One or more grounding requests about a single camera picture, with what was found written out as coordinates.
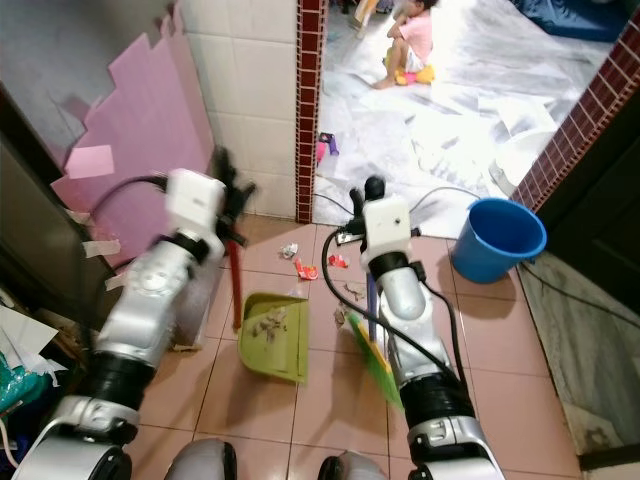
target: tiled floor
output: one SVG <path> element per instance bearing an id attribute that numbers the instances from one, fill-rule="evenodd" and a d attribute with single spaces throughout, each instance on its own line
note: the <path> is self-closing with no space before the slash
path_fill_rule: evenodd
<path id="1" fill-rule="evenodd" d="M 246 293 L 266 290 L 309 298 L 309 381 L 296 386 L 249 372 L 233 331 L 228 271 L 198 353 L 170 353 L 147 391 L 138 438 L 127 447 L 136 480 L 160 480 L 193 438 L 216 436 L 238 453 L 240 480 L 312 480 L 322 460 L 344 449 L 364 452 L 393 480 L 411 469 L 402 414 L 385 404 L 351 332 L 333 319 L 337 301 L 321 279 L 302 283 L 278 249 L 296 242 L 303 263 L 320 263 L 330 229 L 249 217 L 251 246 L 242 257 Z M 508 480 L 562 480 L 580 472 L 560 404 L 515 273 L 494 285 L 463 280 L 451 268 L 446 240 L 413 242 L 429 281 L 458 312 L 463 366 L 485 433 Z M 358 250 L 341 251 L 348 270 L 332 269 L 338 286 L 364 282 Z M 451 349 L 446 309 L 434 306 L 436 328 Z"/>

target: white paper on floor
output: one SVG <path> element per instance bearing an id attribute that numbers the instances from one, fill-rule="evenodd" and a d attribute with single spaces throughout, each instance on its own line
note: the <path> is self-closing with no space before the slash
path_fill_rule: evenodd
<path id="1" fill-rule="evenodd" d="M 325 155 L 316 193 L 351 209 L 349 189 L 378 174 L 409 206 L 439 186 L 504 196 L 488 172 L 500 146 L 562 121 L 610 49 L 547 35 L 509 0 L 440 2 L 432 15 L 434 84 L 376 91 L 369 84 L 384 76 L 393 19 L 374 15 L 360 40 L 330 8 L 320 130 L 336 136 L 340 155 Z M 473 201 L 440 191 L 412 220 L 428 235 L 456 238 Z M 313 218 L 343 224 L 349 215 L 316 198 Z"/>

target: green dustpan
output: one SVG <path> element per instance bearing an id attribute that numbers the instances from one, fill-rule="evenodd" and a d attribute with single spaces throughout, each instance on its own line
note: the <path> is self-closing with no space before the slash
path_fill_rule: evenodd
<path id="1" fill-rule="evenodd" d="M 272 325 L 281 312 L 281 327 Z M 244 301 L 242 328 L 238 332 L 238 353 L 242 363 L 255 372 L 293 382 L 306 383 L 309 348 L 309 305 L 304 298 L 254 293 Z"/>

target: child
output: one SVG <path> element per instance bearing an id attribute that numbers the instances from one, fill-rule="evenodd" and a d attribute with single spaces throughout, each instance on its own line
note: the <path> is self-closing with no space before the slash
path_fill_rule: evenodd
<path id="1" fill-rule="evenodd" d="M 387 63 L 387 76 L 373 88 L 382 90 L 395 85 L 398 68 L 416 73 L 427 66 L 427 59 L 433 48 L 431 38 L 431 8 L 438 0 L 409 0 L 403 13 L 387 33 L 393 38 L 393 46 Z"/>

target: green plastic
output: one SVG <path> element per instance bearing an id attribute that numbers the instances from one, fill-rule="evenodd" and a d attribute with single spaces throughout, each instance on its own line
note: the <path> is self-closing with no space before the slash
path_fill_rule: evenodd
<path id="1" fill-rule="evenodd" d="M 254 327 L 273 310 L 284 308 L 282 321 L 271 341 Z M 238 353 L 242 363 L 255 372 L 292 382 L 306 383 L 309 351 L 309 303 L 304 298 L 258 292 L 244 301 Z"/>
<path id="2" fill-rule="evenodd" d="M 393 373 L 387 371 L 387 369 L 380 364 L 377 355 L 371 351 L 371 345 L 368 338 L 363 338 L 361 330 L 358 328 L 358 324 L 362 320 L 353 312 L 349 312 L 347 314 L 347 320 L 351 325 L 351 330 L 353 330 L 354 336 L 356 337 L 356 343 L 364 355 L 367 370 L 378 384 L 378 387 L 382 391 L 385 399 L 390 404 L 395 405 L 398 409 L 404 410 L 400 393 L 398 392 L 398 387 L 396 386 L 396 382 L 393 378 Z"/>

